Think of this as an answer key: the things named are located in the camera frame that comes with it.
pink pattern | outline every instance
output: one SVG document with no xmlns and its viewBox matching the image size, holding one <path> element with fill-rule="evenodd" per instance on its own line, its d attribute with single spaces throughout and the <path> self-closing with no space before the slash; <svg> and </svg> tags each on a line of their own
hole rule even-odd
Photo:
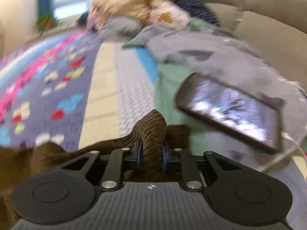
<svg viewBox="0 0 307 230">
<path fill-rule="evenodd" d="M 39 67 L 44 65 L 51 56 L 56 55 L 59 51 L 62 50 L 67 44 L 73 42 L 78 38 L 82 33 L 76 33 L 69 38 L 63 40 L 60 44 L 56 45 L 53 49 L 48 51 L 42 57 L 40 57 L 36 62 L 34 62 L 11 86 L 12 89 L 9 89 L 4 97 L 0 100 L 0 121 L 4 118 L 4 115 L 7 111 L 7 107 L 16 99 L 17 93 L 21 90 L 25 84 L 27 84 L 32 77 L 36 74 L 36 71 Z"/>
<path fill-rule="evenodd" d="M 183 30 L 190 19 L 188 12 L 169 0 L 152 0 L 150 7 L 148 24 L 165 24 L 172 28 Z"/>
<path fill-rule="evenodd" d="M 86 29 L 90 31 L 92 28 L 100 30 L 105 25 L 106 20 L 103 16 L 99 15 L 99 9 L 97 6 L 92 5 L 90 12 L 88 13 Z"/>
</svg>

brown corduroy fabric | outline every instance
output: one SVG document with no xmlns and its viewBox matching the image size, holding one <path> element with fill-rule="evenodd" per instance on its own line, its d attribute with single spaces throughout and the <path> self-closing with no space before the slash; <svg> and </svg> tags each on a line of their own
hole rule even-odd
<svg viewBox="0 0 307 230">
<path fill-rule="evenodd" d="M 107 155 L 119 148 L 126 146 L 131 148 L 137 139 L 142 139 L 142 168 L 126 172 L 125 180 L 140 182 L 180 180 L 178 173 L 166 173 L 162 170 L 161 146 L 166 140 L 170 148 L 188 148 L 188 135 L 189 130 L 186 126 L 167 126 L 163 116 L 157 110 L 152 110 L 135 124 L 129 135 L 98 142 L 76 152 L 67 153 L 53 143 L 32 149 L 0 147 L 0 230 L 9 229 L 19 219 L 10 200 L 13 188 L 18 183 L 92 150 Z"/>
</svg>

metal screw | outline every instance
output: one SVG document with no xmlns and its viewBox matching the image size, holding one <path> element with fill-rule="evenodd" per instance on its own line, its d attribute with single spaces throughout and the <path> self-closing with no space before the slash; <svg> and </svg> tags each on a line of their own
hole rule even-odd
<svg viewBox="0 0 307 230">
<path fill-rule="evenodd" d="M 115 181 L 105 181 L 102 183 L 102 186 L 106 189 L 113 189 L 117 186 L 117 182 Z"/>
<path fill-rule="evenodd" d="M 201 183 L 198 181 L 190 181 L 187 183 L 187 187 L 190 189 L 199 189 L 201 187 Z"/>
</svg>

gray blanket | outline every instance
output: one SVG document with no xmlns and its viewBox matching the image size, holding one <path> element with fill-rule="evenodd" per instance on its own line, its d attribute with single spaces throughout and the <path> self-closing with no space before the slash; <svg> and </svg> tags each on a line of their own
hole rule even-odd
<svg viewBox="0 0 307 230">
<path fill-rule="evenodd" d="M 307 99 L 298 89 L 298 85 L 281 77 L 242 41 L 209 34 L 207 29 L 184 32 L 166 31 L 162 28 L 159 34 L 159 28 L 161 26 L 148 26 L 137 36 L 157 61 L 189 65 L 199 73 L 210 75 L 279 106 L 282 131 L 288 133 L 297 143 L 301 143 L 307 133 Z M 224 142 L 223 139 L 228 143 L 224 135 L 215 135 L 214 142 L 216 137 L 220 143 Z M 296 148 L 289 141 L 282 142 L 284 153 L 290 153 Z M 244 149 L 247 154 L 243 163 L 257 170 L 263 170 L 283 156 L 271 156 L 248 146 L 238 148 Z"/>
<path fill-rule="evenodd" d="M 142 28 L 142 24 L 135 18 L 116 16 L 108 19 L 107 23 L 97 33 L 104 40 L 130 41 Z"/>
<path fill-rule="evenodd" d="M 185 32 L 162 29 L 159 32 L 158 27 L 151 25 L 137 36 L 137 42 L 145 44 L 159 62 L 188 65 L 199 73 L 279 106 L 282 130 L 297 143 L 306 136 L 307 100 L 299 86 L 281 77 L 242 41 L 208 33 L 208 29 L 193 28 Z M 277 157 L 282 157 L 251 148 L 215 130 L 206 133 L 206 144 L 225 156 L 228 156 L 229 150 L 242 154 L 240 162 L 257 170 L 263 170 L 268 164 L 276 162 Z M 282 148 L 283 152 L 289 153 L 296 147 L 283 140 Z M 285 182 L 294 194 L 294 206 L 288 215 L 291 225 L 294 229 L 306 230 L 306 181 L 292 160 L 285 163 L 270 174 Z"/>
</svg>

green fabric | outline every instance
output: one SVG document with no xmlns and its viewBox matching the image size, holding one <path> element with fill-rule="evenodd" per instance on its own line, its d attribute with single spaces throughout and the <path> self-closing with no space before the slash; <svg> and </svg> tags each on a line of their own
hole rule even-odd
<svg viewBox="0 0 307 230">
<path fill-rule="evenodd" d="M 199 19 L 197 17 L 190 18 L 187 26 L 194 26 L 194 27 L 203 28 L 203 29 L 211 29 L 215 32 L 215 35 L 239 39 L 233 33 L 231 33 L 229 30 L 226 30 L 226 29 L 223 29 L 221 27 L 212 25 L 211 23 L 209 23 L 205 20 Z"/>
<path fill-rule="evenodd" d="M 122 48 L 130 48 L 130 47 L 143 47 L 145 46 L 145 42 L 140 41 L 136 36 L 131 41 L 128 41 L 122 45 Z"/>
<path fill-rule="evenodd" d="M 163 115 L 167 124 L 185 124 L 190 129 L 189 145 L 194 155 L 203 155 L 208 150 L 205 144 L 207 127 L 203 122 L 178 110 L 175 97 L 181 83 L 193 70 L 187 66 L 171 63 L 158 64 L 158 79 L 155 84 L 154 106 Z"/>
<path fill-rule="evenodd" d="M 302 143 L 300 144 L 301 148 L 303 149 L 303 151 L 305 153 L 307 153 L 307 137 L 305 137 L 302 141 Z"/>
</svg>

